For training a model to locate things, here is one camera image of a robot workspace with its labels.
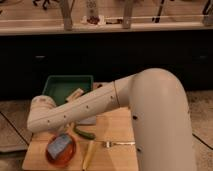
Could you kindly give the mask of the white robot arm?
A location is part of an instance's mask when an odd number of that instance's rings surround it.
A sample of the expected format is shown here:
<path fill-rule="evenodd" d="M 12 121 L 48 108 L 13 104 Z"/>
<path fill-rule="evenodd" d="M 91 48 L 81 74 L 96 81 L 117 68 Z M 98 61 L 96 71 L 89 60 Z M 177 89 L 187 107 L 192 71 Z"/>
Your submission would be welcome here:
<path fill-rule="evenodd" d="M 197 171 L 186 92 L 161 68 L 112 81 L 60 106 L 36 96 L 27 129 L 46 132 L 121 107 L 131 112 L 139 171 Z"/>

